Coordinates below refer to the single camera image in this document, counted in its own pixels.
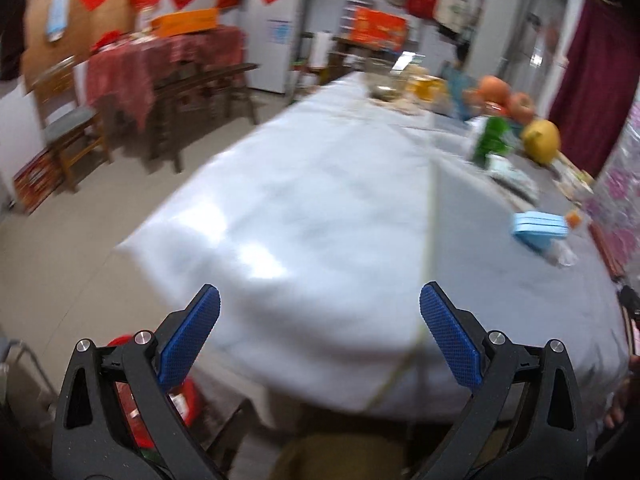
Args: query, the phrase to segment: orange box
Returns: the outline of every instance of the orange box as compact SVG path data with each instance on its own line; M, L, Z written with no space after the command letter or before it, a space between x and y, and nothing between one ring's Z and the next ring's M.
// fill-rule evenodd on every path
M178 34L209 30L218 26L218 10L185 10L184 12L172 12L164 16L158 16L151 20L154 34L159 38L168 38Z
M406 37L406 20L381 10L356 7L351 39L359 43L399 50Z

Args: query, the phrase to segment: pink floral fabric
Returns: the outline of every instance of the pink floral fabric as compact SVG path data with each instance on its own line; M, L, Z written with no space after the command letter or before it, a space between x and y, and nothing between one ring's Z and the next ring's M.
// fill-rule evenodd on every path
M602 227L613 255L640 285L640 100L632 105L593 191L587 211Z
M167 77L180 61L193 61L209 70L242 62L244 35L238 27L219 25L201 34L126 43L89 58L86 100L89 105L114 95L117 105L135 118L138 131L154 104L154 82Z

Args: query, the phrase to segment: blue gripper pad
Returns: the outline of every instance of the blue gripper pad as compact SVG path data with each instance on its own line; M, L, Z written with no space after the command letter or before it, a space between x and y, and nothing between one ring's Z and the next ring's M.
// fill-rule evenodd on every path
M210 286L193 305L159 356L158 382L164 392L184 382L218 316L220 294Z
M420 313L458 384L475 392L482 383L480 352L431 285L420 293Z

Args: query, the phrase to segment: chair seat cushion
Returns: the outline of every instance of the chair seat cushion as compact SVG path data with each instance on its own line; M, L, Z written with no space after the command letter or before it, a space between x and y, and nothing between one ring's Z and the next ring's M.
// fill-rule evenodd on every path
M79 106L64 114L59 119L48 124L44 129L44 138L47 144L55 142L72 132L79 126L87 123L95 117L96 111L90 106Z

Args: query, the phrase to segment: dark red curtain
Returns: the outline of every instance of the dark red curtain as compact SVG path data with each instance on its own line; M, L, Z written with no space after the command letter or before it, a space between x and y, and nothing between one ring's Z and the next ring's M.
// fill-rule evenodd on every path
M549 120L562 152L600 173L625 124L640 76L640 27L621 7L585 0Z

